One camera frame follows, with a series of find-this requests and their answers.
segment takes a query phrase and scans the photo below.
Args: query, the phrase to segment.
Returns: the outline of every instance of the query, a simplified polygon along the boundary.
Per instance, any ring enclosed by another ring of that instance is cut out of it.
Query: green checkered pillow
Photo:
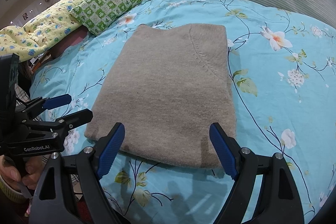
[[[84,0],[70,13],[90,32],[100,35],[118,17],[140,3],[141,0]]]

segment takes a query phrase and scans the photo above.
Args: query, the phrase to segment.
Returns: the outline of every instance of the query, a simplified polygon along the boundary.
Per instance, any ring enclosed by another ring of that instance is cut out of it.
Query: poster on wall
[[[23,17],[24,20],[27,20],[27,19],[28,19],[28,15],[27,15],[27,13],[24,13],[24,14],[22,15],[22,17]]]

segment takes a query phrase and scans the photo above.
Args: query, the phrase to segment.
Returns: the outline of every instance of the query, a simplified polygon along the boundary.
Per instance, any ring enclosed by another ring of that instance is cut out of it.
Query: blue floral bedsheet
[[[170,29],[189,23],[226,27],[237,141],[260,155],[284,154],[308,223],[336,179],[336,31],[319,20],[246,0],[143,0],[100,36],[88,35],[36,73],[32,98],[72,96],[71,104],[43,118],[90,109],[139,24]],[[65,155],[90,145],[84,130],[70,131]],[[216,219],[233,181],[221,169],[167,166],[120,153],[101,184],[111,206],[132,224],[206,224]]]

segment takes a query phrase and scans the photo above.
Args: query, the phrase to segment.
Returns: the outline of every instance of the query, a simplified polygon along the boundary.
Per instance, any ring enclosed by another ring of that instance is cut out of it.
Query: finger
[[[39,181],[41,176],[41,172],[39,170],[37,170],[35,173],[32,173],[30,175],[25,175],[22,178],[22,182],[24,185],[31,185],[31,184],[35,184]]]
[[[34,173],[35,171],[39,170],[42,166],[42,156],[31,157],[26,162],[26,171],[29,174]]]
[[[12,165],[10,165],[4,158],[1,156],[0,161],[0,173],[4,179],[11,179],[13,181],[20,181],[21,176],[19,171]]]
[[[27,187],[28,187],[29,189],[35,190],[35,189],[36,189],[36,186],[37,186],[37,183],[36,183],[36,184],[32,184],[32,185],[28,185]]]

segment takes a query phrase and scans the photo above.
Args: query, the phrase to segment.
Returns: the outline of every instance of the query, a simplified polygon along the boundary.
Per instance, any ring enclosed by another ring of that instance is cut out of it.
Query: gray knit sweater
[[[218,167],[209,126],[219,122],[235,137],[230,89],[224,26],[140,25],[105,79],[85,136],[97,140],[122,122],[123,151],[172,165]]]

